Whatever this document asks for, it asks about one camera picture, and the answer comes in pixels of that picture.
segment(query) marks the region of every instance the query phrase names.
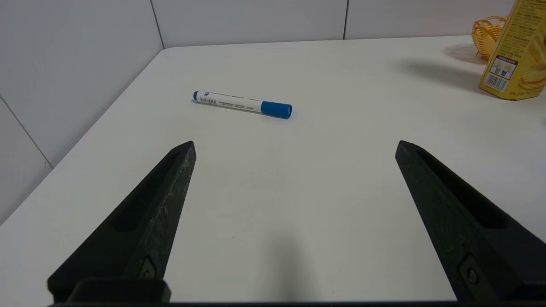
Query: marker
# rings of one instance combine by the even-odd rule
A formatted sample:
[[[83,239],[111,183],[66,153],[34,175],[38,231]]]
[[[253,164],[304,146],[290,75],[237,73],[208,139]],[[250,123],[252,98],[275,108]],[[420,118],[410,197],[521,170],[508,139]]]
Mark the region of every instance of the marker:
[[[262,101],[240,96],[197,91],[193,93],[193,99],[198,103],[262,113],[275,117],[281,117],[283,119],[289,118],[292,114],[292,105],[290,104]]]

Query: tile grout line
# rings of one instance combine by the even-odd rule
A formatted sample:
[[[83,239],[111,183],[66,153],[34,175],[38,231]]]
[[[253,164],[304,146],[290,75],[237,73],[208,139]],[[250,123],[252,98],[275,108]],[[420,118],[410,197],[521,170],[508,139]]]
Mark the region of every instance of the tile grout line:
[[[28,133],[27,129],[23,126],[23,124],[21,123],[21,121],[19,120],[19,118],[15,115],[15,113],[13,112],[13,110],[11,109],[11,107],[9,106],[9,104],[4,100],[4,97],[2,97],[2,95],[0,95],[0,100],[4,103],[4,105],[8,108],[9,112],[13,115],[13,117],[15,118],[15,120],[19,123],[19,126],[21,126],[21,128],[23,128],[23,131],[25,131],[25,133],[27,134],[28,138],[32,141],[32,144],[34,144],[34,146],[36,146],[36,149],[38,149],[38,151],[40,152],[41,156],[44,157],[44,160],[48,163],[49,167],[51,169],[53,169],[53,166],[51,166],[51,163],[49,162],[48,158],[45,156],[45,154],[41,151],[40,147],[38,147],[38,144],[36,144],[36,142],[34,141],[34,139],[32,138],[32,136]]]
[[[345,32],[347,31],[347,16],[348,15],[349,15],[349,0],[347,0],[347,6],[345,7],[345,25],[343,26],[343,39],[345,39]]]
[[[153,7],[153,2],[150,0],[150,5],[152,6],[153,18],[156,20],[157,32],[159,33],[159,38],[161,39],[161,47],[165,50],[165,44],[163,44],[163,36],[161,35],[161,29],[159,28],[159,22],[157,21],[156,9]]]

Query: barcode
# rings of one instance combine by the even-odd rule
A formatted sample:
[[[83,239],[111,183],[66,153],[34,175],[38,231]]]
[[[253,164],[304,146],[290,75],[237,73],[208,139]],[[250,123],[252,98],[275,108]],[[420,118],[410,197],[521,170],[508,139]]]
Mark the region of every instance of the barcode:
[[[216,99],[201,97],[201,103],[210,103],[216,105]]]
[[[505,87],[508,84],[508,80],[489,74],[489,76],[487,77],[487,80],[485,81],[485,84],[501,92],[504,92]]]

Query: product label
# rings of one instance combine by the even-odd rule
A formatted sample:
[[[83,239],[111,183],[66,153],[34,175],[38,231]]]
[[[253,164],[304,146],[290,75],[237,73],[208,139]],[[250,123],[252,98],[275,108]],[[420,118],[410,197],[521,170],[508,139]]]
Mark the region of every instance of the product label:
[[[516,0],[480,88],[505,99],[540,94],[546,85],[546,0]]]
[[[252,112],[262,112],[262,102],[240,96],[232,96],[213,92],[197,92],[197,102],[217,105],[219,107],[239,109]]]

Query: screw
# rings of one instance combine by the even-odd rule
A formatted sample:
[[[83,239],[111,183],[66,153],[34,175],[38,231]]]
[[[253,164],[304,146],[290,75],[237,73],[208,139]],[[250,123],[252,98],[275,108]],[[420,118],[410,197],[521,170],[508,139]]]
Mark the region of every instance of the screw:
[[[471,284],[477,284],[478,283],[478,274],[473,269],[468,269],[468,272],[466,273],[466,276],[468,277],[468,281]]]

